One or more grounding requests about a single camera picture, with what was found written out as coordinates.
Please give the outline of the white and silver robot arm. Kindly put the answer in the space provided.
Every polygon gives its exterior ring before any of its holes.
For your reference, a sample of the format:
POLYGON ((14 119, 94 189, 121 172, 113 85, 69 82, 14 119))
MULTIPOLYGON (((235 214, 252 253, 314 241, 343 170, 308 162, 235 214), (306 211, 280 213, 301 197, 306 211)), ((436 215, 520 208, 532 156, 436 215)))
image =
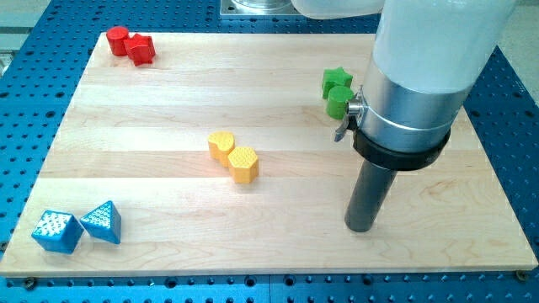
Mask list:
POLYGON ((515 0, 292 0, 311 19, 379 13, 362 132, 396 152, 438 145, 478 79, 515 0))

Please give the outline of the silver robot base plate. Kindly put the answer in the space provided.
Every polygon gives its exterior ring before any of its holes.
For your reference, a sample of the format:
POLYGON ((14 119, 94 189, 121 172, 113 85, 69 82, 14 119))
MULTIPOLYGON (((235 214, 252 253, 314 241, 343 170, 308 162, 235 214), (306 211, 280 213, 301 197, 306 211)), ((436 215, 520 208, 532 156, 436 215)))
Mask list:
POLYGON ((227 17, 298 15, 291 0, 220 0, 220 15, 227 17))

